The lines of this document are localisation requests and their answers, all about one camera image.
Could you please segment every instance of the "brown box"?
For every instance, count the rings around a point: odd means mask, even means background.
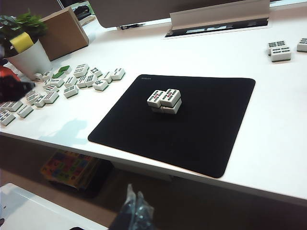
[[[50,60],[88,46],[88,37],[71,7],[42,18],[42,21],[48,30],[39,40]]]

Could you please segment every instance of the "green mahjong tile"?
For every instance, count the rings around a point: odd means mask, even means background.
[[[54,78],[54,79],[56,79],[56,78],[59,78],[60,76],[62,76],[63,75],[63,73],[64,72],[58,72],[58,73],[56,73],[55,75],[53,75],[53,77],[52,78]]]
[[[69,69],[70,66],[63,66],[59,69],[59,72],[64,72]]]

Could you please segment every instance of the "black mouse pad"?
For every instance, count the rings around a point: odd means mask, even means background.
[[[140,75],[88,139],[218,178],[226,169],[254,85],[247,78]],[[167,89],[180,90],[178,113],[153,113],[148,97]]]

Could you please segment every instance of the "potted plant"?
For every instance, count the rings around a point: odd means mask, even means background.
[[[4,58],[32,80],[35,79],[35,73],[43,74],[52,69],[38,40],[47,31],[39,16],[31,15],[30,12],[17,18],[1,15],[0,25],[0,45],[4,49]]]

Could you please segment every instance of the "white flower pot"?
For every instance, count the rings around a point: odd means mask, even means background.
[[[24,52],[7,60],[29,79],[34,80],[35,73],[45,73],[52,69],[52,64],[39,40]]]

